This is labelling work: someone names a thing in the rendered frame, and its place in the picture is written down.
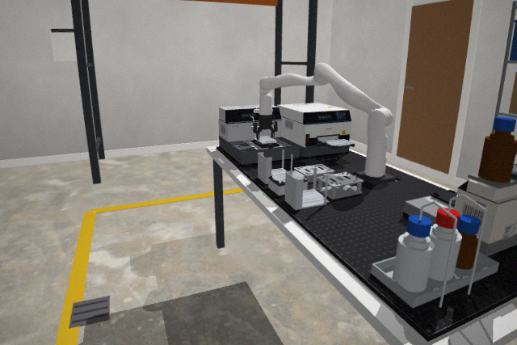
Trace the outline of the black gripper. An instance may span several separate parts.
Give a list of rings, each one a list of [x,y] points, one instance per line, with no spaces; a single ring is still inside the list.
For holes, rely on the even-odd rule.
[[[274,124],[274,129],[272,128],[272,124]],[[258,130],[257,130],[257,126],[259,125],[258,127]],[[278,126],[277,126],[277,121],[272,121],[272,115],[268,115],[268,116],[264,116],[264,115],[259,115],[259,122],[258,123],[255,123],[254,122],[254,128],[253,128],[253,133],[256,133],[256,139],[259,141],[259,134],[262,130],[265,130],[265,129],[270,129],[271,130],[271,138],[274,139],[275,137],[275,132],[278,131]]]

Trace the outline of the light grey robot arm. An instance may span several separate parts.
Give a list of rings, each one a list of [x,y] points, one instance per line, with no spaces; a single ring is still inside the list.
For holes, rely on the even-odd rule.
[[[326,81],[327,80],[327,81]],[[371,177],[382,177],[385,174],[387,157],[387,141],[385,127],[393,122],[391,111],[370,99],[357,87],[350,84],[335,70],[325,63],[314,67],[314,77],[303,77],[297,74],[281,74],[275,77],[262,78],[259,83],[259,109],[254,113],[272,115],[271,90],[287,86],[323,86],[330,83],[337,95],[347,104],[369,114],[368,147],[365,163],[365,174]]]

